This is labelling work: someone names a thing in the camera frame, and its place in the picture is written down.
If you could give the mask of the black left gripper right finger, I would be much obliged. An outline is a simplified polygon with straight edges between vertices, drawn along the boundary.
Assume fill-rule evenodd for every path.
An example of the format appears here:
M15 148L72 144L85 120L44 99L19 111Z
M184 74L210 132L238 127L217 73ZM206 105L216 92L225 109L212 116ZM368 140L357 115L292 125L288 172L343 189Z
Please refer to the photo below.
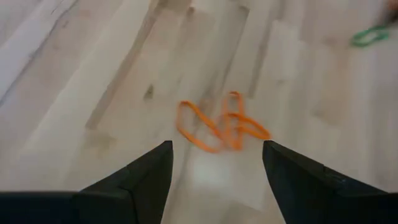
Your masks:
M352 179L275 141L262 160L286 224L398 224L398 193Z

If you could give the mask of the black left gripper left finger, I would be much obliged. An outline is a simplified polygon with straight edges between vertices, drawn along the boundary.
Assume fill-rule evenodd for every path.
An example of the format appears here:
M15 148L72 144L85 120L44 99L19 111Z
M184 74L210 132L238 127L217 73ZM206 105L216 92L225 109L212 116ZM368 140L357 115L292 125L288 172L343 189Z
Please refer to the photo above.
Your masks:
M80 191L0 192L0 224L160 224L173 165L164 141Z

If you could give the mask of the green rubber band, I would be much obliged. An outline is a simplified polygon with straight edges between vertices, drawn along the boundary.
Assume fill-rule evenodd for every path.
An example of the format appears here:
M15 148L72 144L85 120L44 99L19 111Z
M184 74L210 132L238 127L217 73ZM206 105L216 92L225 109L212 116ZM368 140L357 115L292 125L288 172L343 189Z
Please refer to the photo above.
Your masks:
M385 26L373 26L352 36L350 45L353 47L367 47L388 38L389 31Z

